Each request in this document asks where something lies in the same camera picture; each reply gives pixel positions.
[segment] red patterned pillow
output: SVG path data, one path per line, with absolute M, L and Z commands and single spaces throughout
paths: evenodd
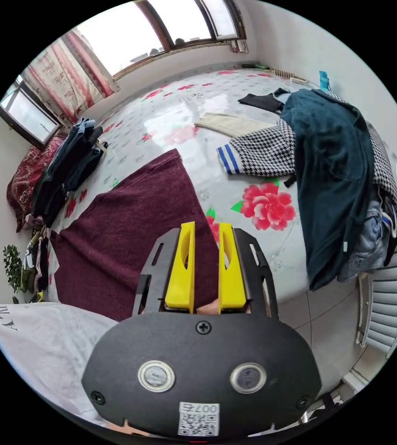
M 22 159 L 16 173 L 8 184 L 6 197 L 18 223 L 16 233 L 23 228 L 25 217 L 30 213 L 33 189 L 44 167 L 53 159 L 56 150 L 66 137 L 64 134 L 53 136 L 44 151 L 40 151 L 33 146 L 24 156 L 24 159 Z

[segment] dark green sweater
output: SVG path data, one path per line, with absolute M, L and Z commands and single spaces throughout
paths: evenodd
M 359 240 L 370 202 L 373 147 L 354 106 L 321 90 L 290 95 L 280 116 L 296 133 L 295 171 L 311 290 L 331 282 Z

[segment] white cloth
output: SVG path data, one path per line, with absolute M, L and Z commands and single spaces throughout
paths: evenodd
M 274 126 L 274 124 L 268 122 L 256 121 L 255 119 L 248 119 L 246 117 L 231 116 L 225 113 L 205 113 L 204 116 L 194 122 L 194 124 L 197 127 L 218 131 L 232 138 Z
M 37 393 L 74 415 L 106 426 L 81 385 L 93 346 L 117 324 L 61 303 L 0 305 L 0 348 Z

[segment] radiator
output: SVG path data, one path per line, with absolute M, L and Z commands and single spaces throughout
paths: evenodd
M 361 295 L 365 323 L 359 331 L 359 342 L 389 357 L 397 346 L 397 247 L 389 265 L 367 278 Z

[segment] window frame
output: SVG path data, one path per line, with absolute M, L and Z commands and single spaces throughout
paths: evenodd
M 0 117 L 7 123 L 7 125 L 13 129 L 15 132 L 17 132 L 19 135 L 21 135 L 25 140 L 30 142 L 33 146 L 38 148 L 41 151 L 44 151 L 45 147 L 47 146 L 49 140 L 63 127 L 59 119 L 41 102 L 39 97 L 26 85 L 24 81 L 18 81 L 15 80 L 13 82 L 13 85 L 16 87 L 16 89 L 11 93 L 12 98 L 9 101 L 6 108 L 3 108 L 0 104 Z M 13 101 L 15 97 L 21 92 L 24 94 L 27 99 L 35 105 L 38 109 L 41 110 L 41 112 L 49 117 L 51 120 L 55 121 L 57 126 L 55 129 L 49 133 L 49 135 L 45 138 L 44 142 L 37 139 L 30 131 L 28 131 L 24 126 L 22 126 L 10 113 L 9 109 L 13 104 Z
M 158 54 L 155 54 L 153 56 L 145 57 L 144 59 L 141 59 L 131 65 L 128 65 L 127 67 L 123 68 L 122 70 L 118 71 L 117 73 L 111 73 L 112 77 L 115 80 L 120 79 L 123 77 L 128 71 L 132 71 L 134 68 L 136 68 L 139 65 L 144 65 L 148 61 L 151 61 L 157 57 L 164 56 L 171 51 L 178 50 L 179 48 L 193 48 L 194 46 L 200 46 L 200 45 L 206 45 L 206 44 L 221 44 L 224 42 L 229 42 L 231 40 L 243 40 L 246 39 L 246 31 L 243 24 L 243 20 L 241 17 L 241 14 L 235 5 L 233 0 L 223 0 L 225 3 L 229 14 L 231 15 L 232 21 L 235 26 L 236 35 L 229 36 L 229 37 L 217 37 L 216 27 L 214 24 L 214 20 L 212 19 L 212 16 L 206 7 L 206 4 L 202 0 L 194 0 L 197 4 L 200 12 L 203 15 L 203 18 L 206 22 L 206 25 L 208 26 L 209 34 L 211 35 L 211 38 L 206 39 L 200 39 L 200 40 L 194 40 L 193 42 L 185 42 L 184 45 L 181 47 L 177 47 L 172 40 L 172 37 L 169 34 L 169 31 L 163 21 L 161 20 L 161 17 L 157 13 L 156 9 L 151 5 L 150 0 L 138 0 L 134 1 L 134 4 L 140 9 L 140 11 L 144 14 L 148 22 L 151 24 L 153 30 L 155 31 L 164 51 L 160 52 Z

